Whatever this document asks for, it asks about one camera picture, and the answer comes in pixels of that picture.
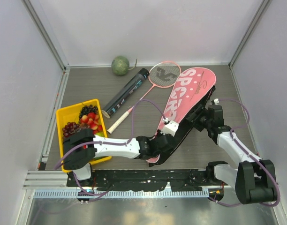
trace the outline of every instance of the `green melon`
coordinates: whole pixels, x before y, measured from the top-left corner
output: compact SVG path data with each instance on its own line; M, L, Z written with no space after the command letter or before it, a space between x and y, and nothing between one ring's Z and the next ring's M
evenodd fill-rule
M117 56L111 63L112 72L118 76L123 76L127 74L128 70L132 70L133 68L129 69L130 63L129 60L124 56Z

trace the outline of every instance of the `cylindrical container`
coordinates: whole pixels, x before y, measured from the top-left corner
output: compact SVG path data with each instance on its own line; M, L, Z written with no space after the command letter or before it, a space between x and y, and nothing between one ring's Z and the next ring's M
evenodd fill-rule
M142 68L102 109L102 114L110 118L149 75L149 71Z

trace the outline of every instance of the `pink badminton racket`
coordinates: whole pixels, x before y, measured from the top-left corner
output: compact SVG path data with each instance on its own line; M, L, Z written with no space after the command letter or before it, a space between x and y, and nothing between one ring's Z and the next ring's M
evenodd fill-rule
M172 87L179 75L181 74L180 66L172 61L163 61L150 69L149 81L152 87L140 98L143 99L154 87L169 88ZM107 131L112 133L132 112L133 107L126 111Z

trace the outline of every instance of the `white racket grip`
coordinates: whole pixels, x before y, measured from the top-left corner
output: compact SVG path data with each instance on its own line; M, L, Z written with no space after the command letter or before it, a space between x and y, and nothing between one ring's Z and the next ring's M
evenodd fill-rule
M112 134L112 132L129 116L129 112L126 111L107 131Z

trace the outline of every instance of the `yellow plastic basket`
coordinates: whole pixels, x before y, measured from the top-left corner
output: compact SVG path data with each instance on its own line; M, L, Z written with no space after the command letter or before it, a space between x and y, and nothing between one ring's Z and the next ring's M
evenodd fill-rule
M68 107L64 107L61 109L58 109L56 112L56 118L57 118L57 130L58 130L58 139L59 139L59 150L60 150L60 157L63 157L63 144L62 144L62 137L63 137L63 132L62 132L62 128L68 123L68 122L75 122L78 123L79 122L79 113L81 111L81 109L85 106L85 105L93 105L93 106L97 106L98 107L98 114L100 116L99 118L99 124L102 125L103 127L103 132L98 133L99 136L102 137L107 137L107 132L105 129L105 124L103 121L103 116L101 113L101 107L100 107L100 103L97 99L93 99L87 102L82 102L82 103L78 103L75 105L71 105ZM91 165L97 164L97 163L101 163L101 162L105 162L108 161L109 159L111 159L111 156L108 157L104 157L98 160L93 159L92 161L90 161ZM65 173L71 172L71 170L65 170L63 168L63 165L61 166L62 171Z

